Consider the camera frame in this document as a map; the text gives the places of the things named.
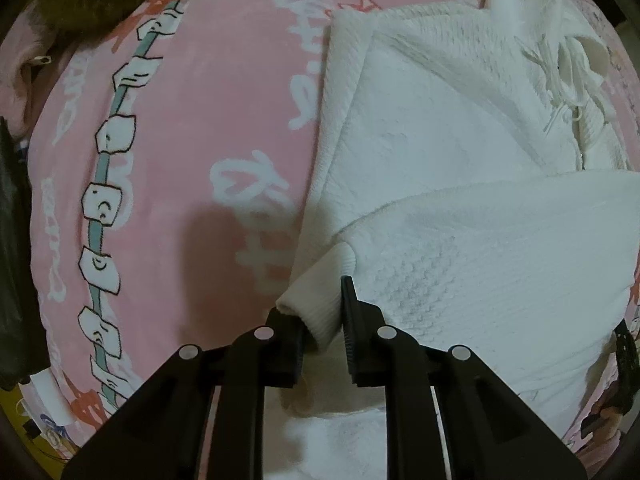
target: white knit fabric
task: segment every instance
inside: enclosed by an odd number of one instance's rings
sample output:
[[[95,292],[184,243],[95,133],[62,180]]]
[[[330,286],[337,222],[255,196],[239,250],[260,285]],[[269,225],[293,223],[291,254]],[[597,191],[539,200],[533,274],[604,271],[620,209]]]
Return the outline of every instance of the white knit fabric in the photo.
[[[473,348],[558,435],[622,318],[640,176],[612,171],[626,155],[599,88],[606,47],[566,0],[487,3],[334,13],[316,166],[277,302],[326,352],[281,399],[306,418],[267,409],[300,441],[271,479],[385,477],[383,396],[350,385],[334,338],[346,269],[420,343]]]

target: black bag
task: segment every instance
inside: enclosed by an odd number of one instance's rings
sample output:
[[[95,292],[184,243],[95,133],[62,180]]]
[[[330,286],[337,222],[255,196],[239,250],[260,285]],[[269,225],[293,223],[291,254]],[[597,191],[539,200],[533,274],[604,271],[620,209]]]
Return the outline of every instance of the black bag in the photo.
[[[27,165],[0,117],[0,388],[49,368],[46,331],[31,277]]]

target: pink blanket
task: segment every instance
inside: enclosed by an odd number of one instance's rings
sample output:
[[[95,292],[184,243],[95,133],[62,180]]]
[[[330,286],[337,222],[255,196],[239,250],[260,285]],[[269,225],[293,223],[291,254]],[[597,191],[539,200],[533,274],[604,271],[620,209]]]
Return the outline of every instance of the pink blanket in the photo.
[[[149,0],[76,51],[29,159],[33,276],[76,444],[179,346],[231,343],[286,288],[332,10],[429,1]],[[605,90],[640,168],[638,78],[573,1],[610,46]]]

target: bed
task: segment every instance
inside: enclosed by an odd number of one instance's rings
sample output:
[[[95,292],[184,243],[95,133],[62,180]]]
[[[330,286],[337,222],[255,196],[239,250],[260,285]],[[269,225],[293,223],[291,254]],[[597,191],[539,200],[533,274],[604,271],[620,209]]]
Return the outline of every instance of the bed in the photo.
[[[60,391],[22,386],[64,458],[175,349],[231,343],[286,288],[332,10],[431,1],[148,0],[101,44],[66,53],[29,151],[32,272]],[[638,76],[595,4],[572,2],[609,46],[604,89],[640,170]],[[596,368],[563,438],[575,452],[615,355]],[[633,455],[622,448],[609,471]]]

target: yellow surface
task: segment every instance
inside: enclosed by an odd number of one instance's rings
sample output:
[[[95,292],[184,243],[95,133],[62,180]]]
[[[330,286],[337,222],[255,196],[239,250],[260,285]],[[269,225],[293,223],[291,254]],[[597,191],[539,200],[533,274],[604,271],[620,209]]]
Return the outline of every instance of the yellow surface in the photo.
[[[27,437],[24,435],[22,425],[27,420],[29,420],[29,418],[26,416],[18,415],[15,410],[15,405],[21,398],[22,395],[20,394],[20,390],[18,388],[16,388],[12,392],[0,390],[0,406],[6,413],[9,422],[11,422],[13,427],[16,428],[16,431],[20,435],[20,438],[24,442],[24,445],[47,473],[49,473],[56,480],[60,480],[62,469],[64,467],[63,463],[49,458],[48,456],[44,455],[39,449],[44,450],[53,456],[56,456],[56,452],[41,436],[36,437],[33,442],[29,442]]]

